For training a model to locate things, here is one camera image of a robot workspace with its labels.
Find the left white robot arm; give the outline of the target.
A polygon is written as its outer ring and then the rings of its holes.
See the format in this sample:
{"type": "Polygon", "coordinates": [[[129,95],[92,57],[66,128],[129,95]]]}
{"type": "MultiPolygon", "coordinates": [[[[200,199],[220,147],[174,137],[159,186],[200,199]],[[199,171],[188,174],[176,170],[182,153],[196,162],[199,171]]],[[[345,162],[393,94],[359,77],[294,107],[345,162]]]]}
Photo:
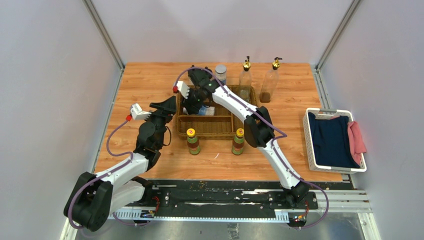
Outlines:
{"type": "Polygon", "coordinates": [[[137,202],[149,206],[153,193],[148,181],[138,175],[152,169],[165,146],[167,124],[177,112],[177,99],[171,96],[149,106],[154,111],[143,111],[135,103],[129,108],[124,123],[142,120],[138,128],[135,148],[127,151],[128,157],[120,163],[96,174],[82,173],[69,196],[63,214],[75,229],[99,230],[109,215],[127,204],[137,202]]]}

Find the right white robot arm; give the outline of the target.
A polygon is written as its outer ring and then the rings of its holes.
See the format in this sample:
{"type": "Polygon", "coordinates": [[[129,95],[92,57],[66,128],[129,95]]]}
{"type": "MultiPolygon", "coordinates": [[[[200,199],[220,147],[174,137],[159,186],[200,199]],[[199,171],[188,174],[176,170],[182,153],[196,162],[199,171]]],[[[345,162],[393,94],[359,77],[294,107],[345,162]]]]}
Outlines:
{"type": "Polygon", "coordinates": [[[251,147],[258,149],[276,172],[285,191],[286,204],[292,209],[301,207],[306,201],[309,185],[294,170],[280,148],[275,132],[278,132],[282,138],[287,137],[287,134],[272,124],[268,109],[243,100],[218,80],[208,68],[192,66],[186,69],[185,73],[194,87],[190,88],[183,81],[176,79],[173,92],[180,93],[188,102],[187,111],[193,111],[194,106],[201,104],[204,100],[212,100],[242,121],[245,141],[251,147]]]}

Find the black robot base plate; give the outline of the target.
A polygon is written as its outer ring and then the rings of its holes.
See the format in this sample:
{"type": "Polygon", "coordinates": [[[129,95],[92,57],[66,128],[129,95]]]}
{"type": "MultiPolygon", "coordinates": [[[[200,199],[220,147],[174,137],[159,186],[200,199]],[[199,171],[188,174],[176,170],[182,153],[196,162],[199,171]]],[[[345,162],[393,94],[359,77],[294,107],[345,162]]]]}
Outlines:
{"type": "Polygon", "coordinates": [[[129,203],[157,217],[197,219],[271,219],[276,210],[304,214],[317,210],[316,194],[309,191],[290,203],[278,181],[153,179],[150,200],[129,203]]]}

